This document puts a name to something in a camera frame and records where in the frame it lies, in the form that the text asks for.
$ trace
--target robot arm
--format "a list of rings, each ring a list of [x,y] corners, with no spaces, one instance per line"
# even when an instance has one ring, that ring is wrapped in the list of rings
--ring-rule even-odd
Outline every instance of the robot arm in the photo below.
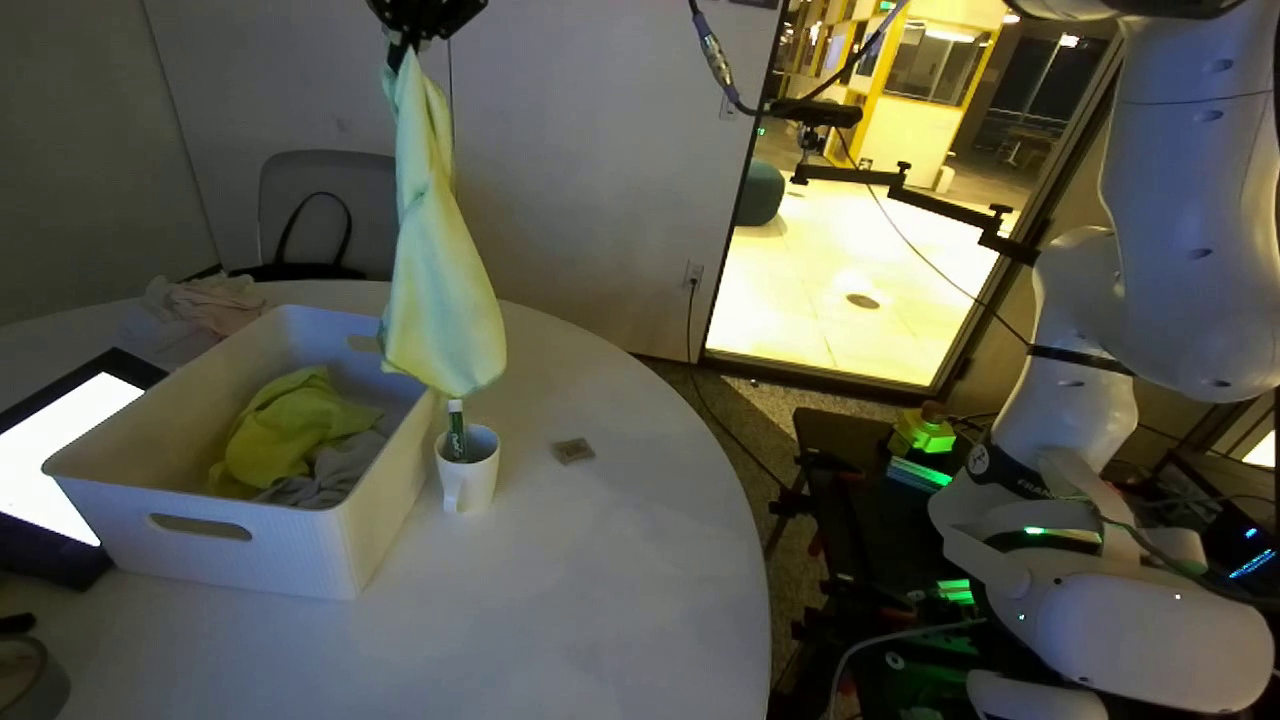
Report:
[[[1017,7],[1049,20],[1113,17],[1124,31],[1102,183],[1113,229],[1082,229],[1042,251],[1035,346],[994,445],[934,498],[934,522],[949,556],[990,588],[1001,622],[1066,678],[1165,706],[1240,711],[1272,678],[1277,639],[1265,616],[1183,571],[1149,567],[1154,544],[1097,470],[1137,427],[1132,374],[1209,402],[1280,384],[1280,4]],[[1069,509],[1066,498],[1092,509],[1104,552],[990,546],[994,522],[1033,509],[1027,498],[1035,510]]]

